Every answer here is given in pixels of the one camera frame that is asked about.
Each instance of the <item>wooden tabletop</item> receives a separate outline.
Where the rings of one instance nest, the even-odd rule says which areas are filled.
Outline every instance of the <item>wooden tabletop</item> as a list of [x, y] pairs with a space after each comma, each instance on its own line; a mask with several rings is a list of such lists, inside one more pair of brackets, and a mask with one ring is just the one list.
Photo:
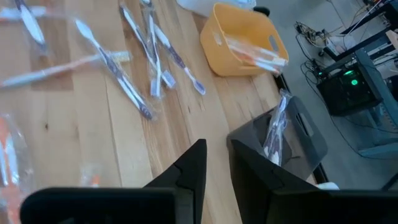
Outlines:
[[[100, 186], [142, 187], [161, 174], [197, 139], [206, 139], [208, 166], [203, 223], [241, 223], [229, 174], [226, 136], [277, 105], [272, 75], [216, 76], [199, 41], [205, 19], [174, 0], [153, 0], [160, 27], [176, 51], [206, 86], [199, 95], [162, 51], [161, 61], [178, 81], [162, 102], [151, 100], [157, 121], [143, 118], [101, 66], [63, 74], [0, 93], [0, 112], [11, 114], [25, 136], [38, 189], [77, 186], [81, 168], [101, 167]], [[141, 93], [149, 98], [147, 60], [140, 43], [118, 11], [117, 0], [27, 0], [83, 19], [107, 50], [128, 50], [124, 64]], [[144, 29], [139, 0], [127, 7]], [[49, 62], [39, 61], [22, 23], [0, 24], [0, 78], [71, 62], [94, 49], [72, 22], [39, 19], [49, 43]]]

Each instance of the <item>yellow plastic basket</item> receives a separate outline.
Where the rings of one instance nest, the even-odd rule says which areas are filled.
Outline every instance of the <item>yellow plastic basket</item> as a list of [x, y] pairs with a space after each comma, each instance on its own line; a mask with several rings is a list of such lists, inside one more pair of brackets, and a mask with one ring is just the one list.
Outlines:
[[200, 34], [210, 68], [221, 76], [259, 75], [264, 70], [242, 62], [229, 49], [226, 36], [277, 52], [289, 59], [282, 40], [271, 20], [260, 12], [216, 3]]

